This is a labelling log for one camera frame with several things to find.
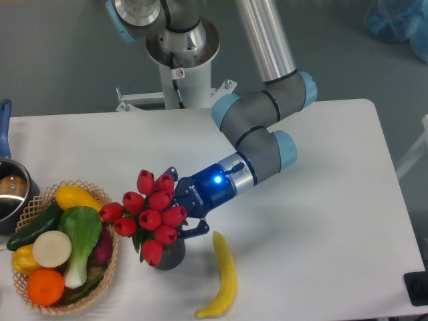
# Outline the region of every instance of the yellow bell pepper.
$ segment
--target yellow bell pepper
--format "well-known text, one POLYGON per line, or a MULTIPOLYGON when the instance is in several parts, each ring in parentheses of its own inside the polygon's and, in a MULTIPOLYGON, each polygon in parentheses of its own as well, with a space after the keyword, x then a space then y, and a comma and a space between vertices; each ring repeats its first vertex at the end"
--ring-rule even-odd
POLYGON ((97 211, 101 210, 102 207, 101 203, 93 198, 89 192, 73 185, 61 186, 55 194, 55 199, 64 211, 75 206, 88 206, 97 211))
POLYGON ((12 253, 12 267, 26 276, 41 268, 33 257, 33 244, 24 245, 12 253))

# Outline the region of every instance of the woven basket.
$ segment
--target woven basket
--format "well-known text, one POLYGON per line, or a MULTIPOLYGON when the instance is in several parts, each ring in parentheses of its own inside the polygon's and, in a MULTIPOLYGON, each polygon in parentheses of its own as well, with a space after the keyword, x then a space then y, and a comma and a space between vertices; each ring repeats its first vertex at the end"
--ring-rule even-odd
MULTIPOLYGON (((79 186, 89 194, 91 194, 95 199, 99 200, 101 204, 111 203, 112 200, 98 186, 91 183, 83 181, 69 181, 61 182, 58 185, 47 188, 40 196, 35 196, 32 201, 28 203, 28 206, 24 209, 23 214, 20 217, 19 223, 16 228, 16 232, 22 229, 27 224, 30 224, 33 219, 35 219, 40 213, 43 212, 46 207, 55 199, 56 191, 64 185, 74 185, 79 186)), ((33 310, 37 310, 42 314, 51 314, 51 315, 62 315, 76 312, 89 306, 91 303, 95 302, 106 290, 110 282, 112 281, 114 271, 116 270, 116 261, 118 258, 118 245, 119 245, 119 236, 114 232, 114 229, 111 225, 108 226, 108 230, 113 237, 113 252, 112 257, 107 263, 101 264, 91 257, 88 260, 88 281, 95 278, 98 274, 104 272, 104 277, 102 281, 98 284, 98 287, 93 289, 87 296, 81 300, 70 304, 68 306, 39 306, 34 304, 27 295, 27 279, 28 277, 20 274, 16 271, 13 271, 13 285, 16 288, 16 292, 19 294, 22 300, 30 306, 33 310)))

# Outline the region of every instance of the blue led light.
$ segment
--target blue led light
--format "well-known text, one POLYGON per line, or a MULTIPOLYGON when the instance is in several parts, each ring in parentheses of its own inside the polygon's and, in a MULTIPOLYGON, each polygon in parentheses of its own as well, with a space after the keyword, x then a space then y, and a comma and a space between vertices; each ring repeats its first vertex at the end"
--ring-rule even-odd
POLYGON ((216 184, 220 184, 222 180, 223 180, 223 178, 221 176, 214 177, 214 183, 216 183, 216 184))

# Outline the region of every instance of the cooking pot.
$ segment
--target cooking pot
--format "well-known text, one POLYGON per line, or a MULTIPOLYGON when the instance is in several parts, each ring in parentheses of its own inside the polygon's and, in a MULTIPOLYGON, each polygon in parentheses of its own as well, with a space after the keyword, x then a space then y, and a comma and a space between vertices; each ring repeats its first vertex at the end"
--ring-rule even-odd
POLYGON ((11 159, 8 133, 12 102, 4 99, 0 105, 0 235, 7 235, 15 231, 23 210, 40 190, 27 169, 11 159))

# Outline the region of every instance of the red tulip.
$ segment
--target red tulip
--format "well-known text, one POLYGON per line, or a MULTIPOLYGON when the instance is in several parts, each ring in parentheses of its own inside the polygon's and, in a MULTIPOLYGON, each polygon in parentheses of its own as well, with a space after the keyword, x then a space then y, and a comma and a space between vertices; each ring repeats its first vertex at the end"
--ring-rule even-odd
POLYGON ((157 211, 162 211, 166 209, 173 200, 173 195, 166 191, 156 192, 148 198, 148 204, 152 209, 157 211))
POLYGON ((177 239, 177 231, 174 227, 161 225, 154 231, 153 236, 162 244, 171 244, 177 239))
POLYGON ((141 194, 152 195, 154 192, 153 174, 145 169, 141 170, 136 180, 136 188, 141 194))
POLYGON ((136 231, 136 223, 129 217, 121 217, 114 221, 114 230, 120 236, 130 237, 136 231))
POLYGON ((170 194, 174 192, 174 179, 170 174, 162 174, 157 180, 156 180, 156 190, 159 191, 166 191, 170 194))
POLYGON ((98 214, 104 222, 114 222, 123 216, 123 207, 118 202, 105 204, 98 214))
POLYGON ((139 214, 146 205, 144 197, 135 192, 126 192, 123 194, 123 205, 130 214, 139 214))
POLYGON ((142 244, 141 252, 149 266, 156 266, 162 258, 163 246, 159 241, 150 239, 142 244))
POLYGON ((141 212, 138 222, 141 227, 154 231, 162 224, 161 214, 155 209, 147 209, 141 212))
POLYGON ((187 216, 187 211, 183 206, 174 206, 167 209, 162 214, 162 222, 171 227, 177 227, 187 216))

